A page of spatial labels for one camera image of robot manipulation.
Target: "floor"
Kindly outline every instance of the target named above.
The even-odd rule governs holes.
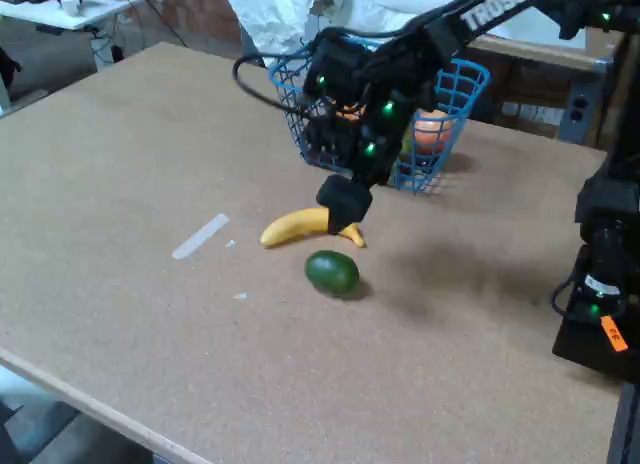
[[[187,45],[195,50],[224,57],[237,57],[238,44],[221,42],[205,36],[180,32]],[[23,70],[16,75],[10,89],[12,98],[45,89],[52,93],[95,72],[87,33],[63,33],[60,36],[37,32],[30,23],[13,19],[0,20],[0,46],[18,61]],[[121,16],[115,42],[125,55],[160,41],[179,44],[166,29],[155,22],[142,22]],[[29,439],[41,419],[42,408],[23,408],[7,423],[14,440]],[[34,464],[151,464],[150,455],[126,438],[80,415],[59,434],[33,461]]]
[[[157,22],[145,22],[119,16],[114,41],[124,48],[125,56],[139,52],[143,44],[152,46],[161,41],[181,45]],[[240,54],[240,45],[219,41],[206,36],[179,32],[186,44],[197,51],[234,58]],[[24,21],[0,20],[0,46],[19,62],[23,70],[16,74],[10,89],[12,98],[18,98],[38,89],[57,91],[95,72],[89,33],[65,32],[60,36],[38,32]]]

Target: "avocado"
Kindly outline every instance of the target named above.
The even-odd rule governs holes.
[[[349,294],[360,280],[358,266],[353,259],[335,251],[311,254],[304,272],[316,289],[334,296]]]

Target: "blue wire basket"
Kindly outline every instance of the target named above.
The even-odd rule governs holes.
[[[368,41],[363,41],[363,44],[371,48],[376,46]],[[300,108],[304,102],[302,86],[310,63],[311,55],[305,46],[269,69],[269,78],[278,90],[280,102],[286,106]],[[415,113],[405,133],[402,152],[391,173],[390,185],[414,193],[427,188],[451,154],[475,100],[489,81],[490,74],[486,68],[462,59],[452,59],[438,72],[435,79],[436,109],[443,113],[427,114],[421,110]],[[308,107],[308,111],[311,115],[323,115],[326,112],[325,103],[315,102]],[[306,118],[294,113],[285,114],[293,140],[307,163],[349,174],[347,169],[336,164],[335,154],[312,149],[304,132],[308,121]],[[347,112],[344,117],[357,119],[358,115]]]

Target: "black cable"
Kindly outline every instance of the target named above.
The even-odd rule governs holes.
[[[147,48],[147,38],[144,35],[144,29],[142,27],[142,19],[140,18],[140,13],[138,12],[138,8],[136,7],[136,5],[129,1],[129,3],[131,4],[131,7],[133,8],[133,12],[136,13],[136,18],[138,19],[138,29],[140,30],[140,39],[142,41],[142,49],[146,49]]]
[[[554,291],[551,293],[551,307],[563,318],[568,319],[570,321],[582,322],[586,324],[598,324],[600,322],[599,320],[595,321],[593,319],[589,319],[586,317],[582,317],[578,314],[568,312],[566,309],[563,309],[560,306],[558,306],[558,303],[556,302],[556,300],[558,299],[558,296],[562,294],[562,292],[564,292],[564,290],[567,287],[569,287],[569,285],[572,282],[576,282],[578,277],[579,277],[579,274],[574,270],[571,272],[571,274],[569,274],[569,277],[562,284],[560,284],[558,287],[554,289]],[[616,310],[616,312],[609,315],[609,317],[611,317],[612,319],[617,319],[618,317],[622,316],[627,311],[627,308],[629,307],[629,299],[624,294],[623,288],[621,286],[617,286],[617,287],[620,289],[621,303],[618,306],[618,309]]]
[[[100,31],[99,31],[97,28],[93,30],[93,32],[92,32],[92,34],[93,34],[93,39],[103,39],[102,37],[100,37],[100,36],[98,35],[98,33],[99,33],[99,32],[100,32]],[[103,44],[103,45],[102,45],[102,47],[100,47],[100,49],[93,49],[93,48],[92,48],[92,49],[91,49],[91,52],[93,53],[93,55],[94,55],[95,57],[97,57],[98,59],[100,59],[104,64],[115,64],[115,62],[113,62],[113,61],[106,61],[106,60],[105,60],[105,59],[104,59],[104,58],[99,54],[100,52],[104,51],[107,47],[109,47],[109,46],[111,46],[111,45],[114,45],[114,40],[113,40],[114,36],[110,36],[110,35],[109,35],[109,34],[107,34],[106,32],[105,32],[105,34],[106,34],[107,42],[106,42],[105,44]]]
[[[125,0],[127,1],[130,5],[131,8],[133,9],[133,12],[136,13],[136,20],[138,21],[138,30],[140,31],[140,40],[141,45],[142,45],[142,49],[146,49],[147,48],[147,38],[144,35],[144,27],[142,26],[142,19],[140,18],[140,13],[138,12],[138,8],[136,7],[135,3],[132,0]]]
[[[189,46],[187,46],[187,44],[184,42],[184,40],[180,37],[180,34],[178,34],[176,32],[176,30],[171,27],[171,24],[169,24],[167,22],[167,20],[164,18],[164,16],[162,14],[160,14],[160,12],[155,8],[155,6],[153,4],[151,4],[151,1],[147,1],[147,4],[149,5],[149,7],[151,8],[151,10],[153,12],[156,13],[156,15],[158,16],[158,18],[162,21],[162,23],[167,27],[167,29],[169,29],[171,31],[171,33],[176,36],[176,39],[178,39],[180,41],[180,43],[186,47],[187,49],[189,49]]]
[[[236,82],[236,84],[238,84],[238,86],[240,86],[240,88],[244,92],[249,94],[251,97],[258,99],[260,102],[263,102],[264,104],[267,104],[271,107],[275,107],[276,109],[280,109],[281,111],[284,111],[284,112],[296,114],[302,118],[310,118],[311,115],[308,112],[302,111],[301,109],[297,109],[295,107],[286,106],[282,104],[280,101],[276,101],[275,99],[271,99],[263,94],[260,94],[258,91],[256,91],[247,83],[245,83],[242,79],[240,79],[239,70],[243,64],[246,64],[247,62],[254,61],[257,59],[261,59],[263,57],[272,57],[276,59],[291,59],[297,56],[286,55],[286,54],[269,54],[269,53],[262,53],[262,52],[257,52],[253,54],[247,54],[246,56],[242,56],[240,59],[234,62],[233,69],[231,71],[233,80]]]

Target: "yellow banana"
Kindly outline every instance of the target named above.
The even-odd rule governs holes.
[[[264,247],[274,247],[306,234],[327,232],[328,227],[329,209],[324,207],[302,209],[273,221],[262,233],[260,244]],[[345,228],[340,235],[351,239],[358,247],[366,247],[355,224]]]

